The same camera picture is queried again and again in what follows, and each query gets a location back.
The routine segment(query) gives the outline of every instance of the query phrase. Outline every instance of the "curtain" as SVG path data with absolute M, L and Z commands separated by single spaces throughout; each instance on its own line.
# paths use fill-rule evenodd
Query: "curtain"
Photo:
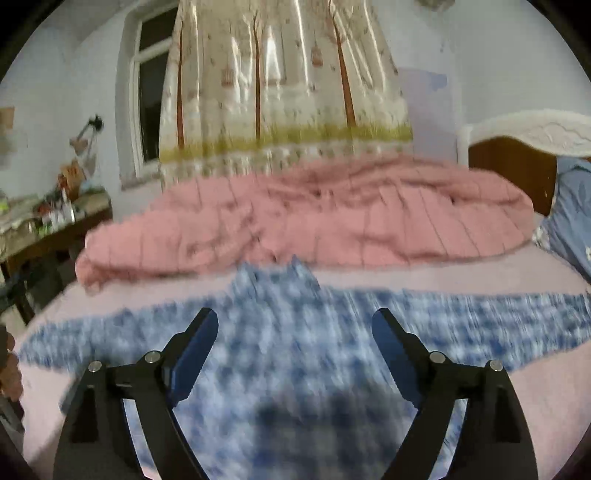
M 165 186 L 301 158 L 412 151 L 369 0 L 181 0 L 164 81 Z

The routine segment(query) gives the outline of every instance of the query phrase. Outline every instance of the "window frame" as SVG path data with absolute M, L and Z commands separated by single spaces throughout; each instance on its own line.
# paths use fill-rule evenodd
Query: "window frame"
M 134 55 L 132 56 L 129 65 L 128 108 L 135 176 L 139 179 L 157 174 L 160 168 L 160 161 L 158 158 L 151 158 L 148 161 L 144 158 L 141 121 L 139 117 L 139 68 L 146 61 L 170 51 L 170 47 L 173 44 L 173 38 L 171 35 L 170 37 L 140 51 L 139 42 L 142 34 L 142 27 L 148 20 L 175 8 L 178 8 L 178 0 L 169 2 L 159 8 L 154 8 L 149 14 L 138 18 L 138 26 L 135 33 Z

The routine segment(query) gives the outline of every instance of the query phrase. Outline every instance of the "silver bolt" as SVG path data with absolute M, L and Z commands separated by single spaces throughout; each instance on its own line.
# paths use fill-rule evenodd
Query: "silver bolt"
M 90 362 L 88 365 L 88 371 L 92 373 L 98 372 L 102 366 L 102 363 L 100 363 L 98 360 L 95 360 L 94 362 Z
M 144 359 L 149 363 L 149 364 L 154 364 L 156 363 L 158 360 L 160 360 L 160 352 L 157 350 L 152 350 L 151 352 L 148 352 L 144 355 Z
M 495 372 L 500 372 L 501 370 L 503 370 L 503 363 L 500 360 L 491 360 L 491 363 L 489 363 L 489 365 Z
M 446 358 L 441 352 L 431 352 L 431 355 L 429 355 L 429 360 L 434 364 L 442 364 Z

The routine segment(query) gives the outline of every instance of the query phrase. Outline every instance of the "window pane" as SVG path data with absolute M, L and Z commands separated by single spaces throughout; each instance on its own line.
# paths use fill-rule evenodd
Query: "window pane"
M 139 121 L 144 161 L 158 158 L 160 106 L 168 52 L 139 66 Z
M 142 24 L 142 34 L 139 38 L 139 50 L 165 40 L 173 34 L 174 20 L 177 18 L 177 8 L 151 18 Z

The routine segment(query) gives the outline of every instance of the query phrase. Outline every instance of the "human hand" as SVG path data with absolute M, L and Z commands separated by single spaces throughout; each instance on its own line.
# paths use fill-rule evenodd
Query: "human hand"
M 4 369 L 0 371 L 0 393 L 16 402 L 22 396 L 22 375 L 18 370 L 18 358 L 11 352 L 14 345 L 14 337 L 8 333 L 5 348 L 10 353 Z

